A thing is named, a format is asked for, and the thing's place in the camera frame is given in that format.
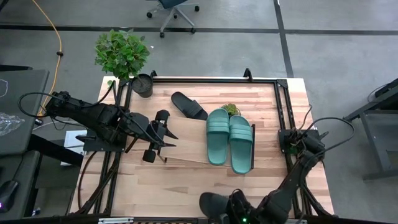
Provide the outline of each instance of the black plant pot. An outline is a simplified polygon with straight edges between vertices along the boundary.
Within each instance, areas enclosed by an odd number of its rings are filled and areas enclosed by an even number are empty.
[[[148,98],[153,94],[154,81],[147,74],[139,74],[139,79],[132,79],[132,89],[143,98]]]

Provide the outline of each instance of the green leafy plant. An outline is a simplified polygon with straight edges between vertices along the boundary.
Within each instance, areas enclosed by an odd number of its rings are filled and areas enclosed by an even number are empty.
[[[225,109],[228,112],[229,116],[240,115],[241,112],[236,107],[235,104],[228,103],[227,105],[222,106],[221,108]]]
[[[102,65],[102,71],[112,72],[116,78],[129,79],[133,75],[139,79],[138,73],[149,56],[144,39],[123,30],[101,34],[96,41],[95,64]]]

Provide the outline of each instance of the wooden table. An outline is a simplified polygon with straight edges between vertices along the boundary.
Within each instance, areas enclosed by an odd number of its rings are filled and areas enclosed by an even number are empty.
[[[108,89],[107,82],[114,79],[114,77],[104,77],[100,96],[103,96]],[[300,126],[309,109],[304,81],[301,78],[288,78],[287,82],[295,123]],[[280,126],[273,86],[255,83],[155,83],[154,94],[150,98],[141,98],[133,93],[130,109],[148,116],[149,119],[154,119],[156,112],[162,109],[168,110],[171,117],[183,118],[183,114],[170,99],[176,91],[181,91],[189,98],[197,100],[208,113],[225,103],[236,104],[241,114],[251,124],[256,124],[254,169],[246,175],[238,175],[228,166],[209,165],[206,161],[195,161],[195,157],[180,159],[170,157],[166,164],[157,158],[151,164],[142,161],[142,155],[149,143],[138,140],[128,154],[122,155],[112,216],[203,217],[198,205],[201,193],[229,195],[236,188],[242,189],[248,200],[256,207],[265,195],[278,188],[287,174],[285,159],[277,141],[277,131]],[[280,91],[280,94],[283,99],[282,106],[285,108],[283,91]],[[114,103],[112,94],[104,103]],[[309,114],[306,125],[311,122],[312,117]],[[97,153],[84,174],[81,188],[83,203],[98,185],[103,157],[104,153]],[[309,173],[307,183],[325,210],[333,213],[325,171],[321,163]],[[104,192],[103,207],[108,190]],[[78,209],[76,195],[73,198],[71,212]]]

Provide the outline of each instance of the green slide sandal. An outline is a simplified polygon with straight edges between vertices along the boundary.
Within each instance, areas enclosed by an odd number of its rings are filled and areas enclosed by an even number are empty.
[[[229,117],[224,109],[216,109],[206,120],[207,156],[213,165],[223,165],[228,147]]]
[[[251,168],[253,132],[249,122],[242,116],[229,119],[231,166],[237,174],[246,174]]]

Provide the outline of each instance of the slide sandal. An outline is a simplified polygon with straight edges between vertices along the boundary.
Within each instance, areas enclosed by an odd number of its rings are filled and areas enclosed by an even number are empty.
[[[181,92],[172,95],[172,102],[187,118],[206,121],[208,115],[196,100],[191,100]]]
[[[253,132],[249,122],[242,116],[229,119],[229,143],[231,145],[231,167],[237,174],[245,174],[251,168]]]
[[[207,156],[213,165],[223,165],[228,148],[229,117],[224,109],[210,113],[206,121]]]

